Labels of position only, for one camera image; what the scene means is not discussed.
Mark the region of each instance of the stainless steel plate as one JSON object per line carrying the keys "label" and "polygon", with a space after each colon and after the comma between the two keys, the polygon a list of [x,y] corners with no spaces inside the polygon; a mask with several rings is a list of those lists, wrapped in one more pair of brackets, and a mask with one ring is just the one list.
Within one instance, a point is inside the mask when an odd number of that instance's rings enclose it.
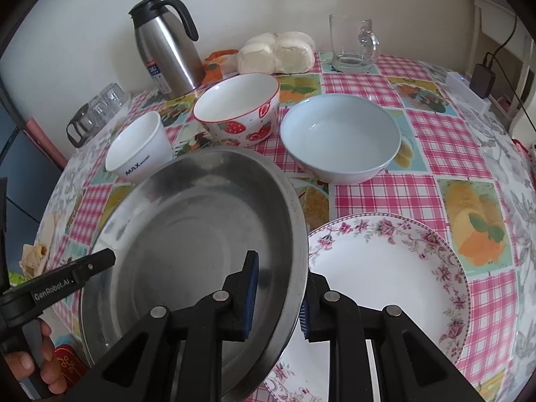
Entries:
{"label": "stainless steel plate", "polygon": [[224,400],[242,400],[270,372],[296,324],[307,280],[307,231],[293,186],[252,150],[203,149],[137,186],[114,211],[93,251],[117,262],[82,292],[80,322],[95,363],[152,307],[190,307],[259,253],[253,330],[226,342]]}

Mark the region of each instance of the glass cup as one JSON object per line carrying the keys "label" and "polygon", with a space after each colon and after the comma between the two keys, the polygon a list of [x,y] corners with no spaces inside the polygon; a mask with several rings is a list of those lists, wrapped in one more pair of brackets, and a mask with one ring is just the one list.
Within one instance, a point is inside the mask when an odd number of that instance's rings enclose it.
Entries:
{"label": "glass cup", "polygon": [[380,56],[380,41],[371,19],[330,15],[333,68],[349,74],[366,74]]}
{"label": "glass cup", "polygon": [[112,116],[127,102],[128,95],[117,83],[110,83],[101,92],[100,96],[108,103]]}
{"label": "glass cup", "polygon": [[89,102],[89,112],[100,128],[103,128],[114,115],[108,102],[100,95],[93,97]]}

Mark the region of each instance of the human hand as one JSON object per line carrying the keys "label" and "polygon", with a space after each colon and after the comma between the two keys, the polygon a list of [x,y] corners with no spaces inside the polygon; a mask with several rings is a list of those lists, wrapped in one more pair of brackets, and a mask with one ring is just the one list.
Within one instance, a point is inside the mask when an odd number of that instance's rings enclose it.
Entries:
{"label": "human hand", "polygon": [[[41,379],[48,384],[51,393],[59,395],[67,389],[67,381],[62,375],[60,363],[54,356],[54,344],[50,340],[52,330],[46,322],[41,319],[39,321],[43,334],[42,353],[45,358],[45,362],[41,365]],[[27,352],[13,352],[4,358],[17,381],[29,377],[36,368],[31,355]]]}

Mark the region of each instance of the white cup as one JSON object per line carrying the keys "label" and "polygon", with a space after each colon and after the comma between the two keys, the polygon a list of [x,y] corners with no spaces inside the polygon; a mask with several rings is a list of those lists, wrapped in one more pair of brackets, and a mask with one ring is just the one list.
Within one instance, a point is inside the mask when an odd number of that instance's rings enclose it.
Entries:
{"label": "white cup", "polygon": [[172,158],[171,143],[160,115],[151,111],[121,131],[106,154],[105,168],[137,184]]}

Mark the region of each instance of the strawberry bowl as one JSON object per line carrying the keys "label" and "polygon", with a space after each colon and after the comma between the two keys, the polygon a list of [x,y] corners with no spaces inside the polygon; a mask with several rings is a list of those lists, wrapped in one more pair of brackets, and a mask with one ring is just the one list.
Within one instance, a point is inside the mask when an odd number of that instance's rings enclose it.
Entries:
{"label": "strawberry bowl", "polygon": [[249,147],[277,125],[279,81],[269,74],[243,74],[211,87],[194,106],[194,117],[222,145]]}

